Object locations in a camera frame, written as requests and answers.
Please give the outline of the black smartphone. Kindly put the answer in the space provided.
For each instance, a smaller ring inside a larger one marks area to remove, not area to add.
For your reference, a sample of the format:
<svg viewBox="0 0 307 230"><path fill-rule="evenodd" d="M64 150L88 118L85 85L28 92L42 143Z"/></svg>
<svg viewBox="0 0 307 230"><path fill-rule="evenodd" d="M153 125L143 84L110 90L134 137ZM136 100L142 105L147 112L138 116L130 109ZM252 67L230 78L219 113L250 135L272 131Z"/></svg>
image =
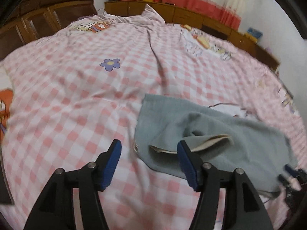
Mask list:
<svg viewBox="0 0 307 230"><path fill-rule="evenodd" d="M0 169L0 200L1 204L13 205L14 199L9 189L8 181L5 174L5 169L3 165L3 158L1 157L1 169Z"/></svg>

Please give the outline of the dark wooden wardrobe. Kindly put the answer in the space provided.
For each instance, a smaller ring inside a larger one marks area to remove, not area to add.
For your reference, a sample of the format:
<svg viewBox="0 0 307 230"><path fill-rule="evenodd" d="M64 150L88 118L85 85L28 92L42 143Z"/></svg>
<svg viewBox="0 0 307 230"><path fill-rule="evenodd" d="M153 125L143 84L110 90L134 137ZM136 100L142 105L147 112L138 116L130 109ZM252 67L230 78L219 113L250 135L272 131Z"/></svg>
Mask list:
<svg viewBox="0 0 307 230"><path fill-rule="evenodd" d="M54 35L80 17L95 14L94 0L23 0L1 27L1 59L31 41Z"/></svg>

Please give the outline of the pink checkered cartoon bedsheet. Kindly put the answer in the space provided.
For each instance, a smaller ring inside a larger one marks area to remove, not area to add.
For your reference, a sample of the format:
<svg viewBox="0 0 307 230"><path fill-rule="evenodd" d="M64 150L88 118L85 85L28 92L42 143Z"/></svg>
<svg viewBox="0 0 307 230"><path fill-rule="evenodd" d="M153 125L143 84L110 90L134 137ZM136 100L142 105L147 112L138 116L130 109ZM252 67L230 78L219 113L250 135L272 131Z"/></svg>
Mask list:
<svg viewBox="0 0 307 230"><path fill-rule="evenodd" d="M57 168L81 168L122 143L111 185L100 194L111 229L188 229L198 195L187 181L149 168L134 149L147 94L190 101L255 119L290 141L306 167L306 130L291 96L269 67L188 25L167 24L150 6L139 16L104 13L20 47L1 61L8 84L1 111L3 165L14 199L1 206L23 229ZM273 227L289 214L284 190L261 193Z"/></svg>

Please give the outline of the blue book on cabinet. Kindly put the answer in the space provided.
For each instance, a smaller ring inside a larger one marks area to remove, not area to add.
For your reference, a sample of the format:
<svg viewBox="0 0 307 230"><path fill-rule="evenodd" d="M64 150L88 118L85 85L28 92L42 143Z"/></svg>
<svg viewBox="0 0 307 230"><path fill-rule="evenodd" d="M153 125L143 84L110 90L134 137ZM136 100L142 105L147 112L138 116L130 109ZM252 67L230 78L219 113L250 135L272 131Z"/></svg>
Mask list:
<svg viewBox="0 0 307 230"><path fill-rule="evenodd" d="M245 33L244 36L254 43L258 43L261 37L263 36L263 33L261 31L258 31L254 28L249 28Z"/></svg>

